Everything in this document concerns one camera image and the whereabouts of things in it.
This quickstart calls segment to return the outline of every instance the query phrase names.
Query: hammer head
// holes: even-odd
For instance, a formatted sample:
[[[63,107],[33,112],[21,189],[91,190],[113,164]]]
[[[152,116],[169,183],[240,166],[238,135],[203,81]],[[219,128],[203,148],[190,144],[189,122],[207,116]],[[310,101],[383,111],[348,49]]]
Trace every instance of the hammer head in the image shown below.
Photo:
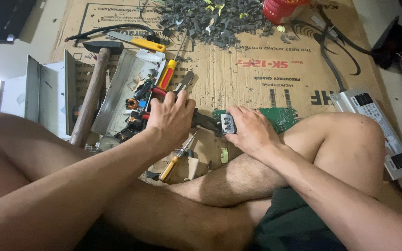
[[[114,41],[91,41],[91,42],[84,42],[83,46],[93,52],[99,53],[100,49],[107,48],[111,51],[112,55],[120,55],[124,49],[122,42],[114,42]]]

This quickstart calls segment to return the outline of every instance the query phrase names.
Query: hammer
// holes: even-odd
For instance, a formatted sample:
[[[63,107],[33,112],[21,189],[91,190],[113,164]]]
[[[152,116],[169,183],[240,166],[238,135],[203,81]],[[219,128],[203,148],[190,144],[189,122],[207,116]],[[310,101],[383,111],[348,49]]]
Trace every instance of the hammer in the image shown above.
[[[84,147],[91,131],[92,120],[97,109],[100,92],[106,80],[106,70],[108,68],[111,55],[120,55],[124,49],[122,42],[113,41],[93,41],[83,43],[87,50],[98,53],[97,64],[92,73],[88,90],[83,101],[82,109],[77,117],[74,130],[70,137],[70,143]]]

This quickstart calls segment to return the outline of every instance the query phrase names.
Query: hairy leg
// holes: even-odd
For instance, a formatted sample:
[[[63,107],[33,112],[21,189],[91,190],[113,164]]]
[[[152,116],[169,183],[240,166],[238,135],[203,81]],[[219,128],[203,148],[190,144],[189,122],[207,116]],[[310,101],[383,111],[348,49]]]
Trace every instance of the hairy leg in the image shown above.
[[[309,117],[280,135],[284,144],[327,173],[375,196],[382,182],[384,136],[372,119],[353,113]],[[165,188],[205,205],[227,207],[270,196],[287,183],[246,154],[190,182]]]
[[[0,197],[89,156],[36,123],[0,113]],[[107,207],[105,217],[160,246],[241,248],[269,206],[262,200],[215,208],[138,180]]]

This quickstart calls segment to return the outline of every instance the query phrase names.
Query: hand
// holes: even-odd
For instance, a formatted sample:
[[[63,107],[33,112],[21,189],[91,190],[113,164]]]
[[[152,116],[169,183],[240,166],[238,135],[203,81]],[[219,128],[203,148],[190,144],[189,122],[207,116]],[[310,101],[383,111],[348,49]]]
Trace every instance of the hand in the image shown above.
[[[176,102],[175,98],[173,92],[168,92],[163,103],[156,98],[151,100],[150,118],[146,128],[153,131],[160,149],[168,154],[188,138],[197,104],[195,100],[188,99],[186,90],[179,92]]]
[[[259,159],[258,153],[263,148],[282,145],[271,123],[259,110],[232,106],[227,113],[234,118],[237,134],[226,134],[224,138],[249,156]]]

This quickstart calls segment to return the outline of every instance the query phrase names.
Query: copper coil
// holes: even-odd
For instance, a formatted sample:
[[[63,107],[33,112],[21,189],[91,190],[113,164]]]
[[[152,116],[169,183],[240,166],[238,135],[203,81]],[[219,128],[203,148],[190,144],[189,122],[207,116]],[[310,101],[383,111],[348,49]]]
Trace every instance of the copper coil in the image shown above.
[[[137,101],[136,99],[129,99],[126,101],[126,108],[127,109],[137,109],[139,107],[139,101]]]

